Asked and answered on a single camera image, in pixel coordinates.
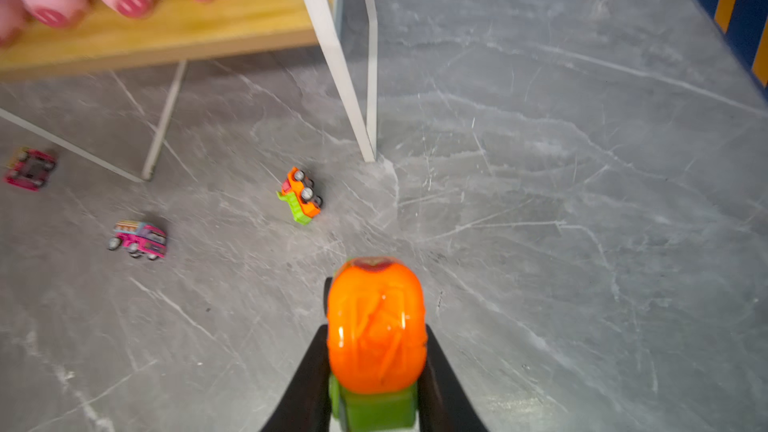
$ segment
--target gray marble floor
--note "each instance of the gray marble floor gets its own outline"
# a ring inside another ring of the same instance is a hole
[[[692,0],[378,0],[380,153],[318,50],[194,62],[155,180],[0,187],[9,432],[259,430],[323,278],[392,254],[490,430],[768,428],[768,109]],[[344,43],[364,90],[362,0]],[[0,86],[137,171],[172,66]],[[0,156],[45,141],[0,129]],[[277,201],[294,165],[326,209]],[[108,252],[122,218],[167,260]]]

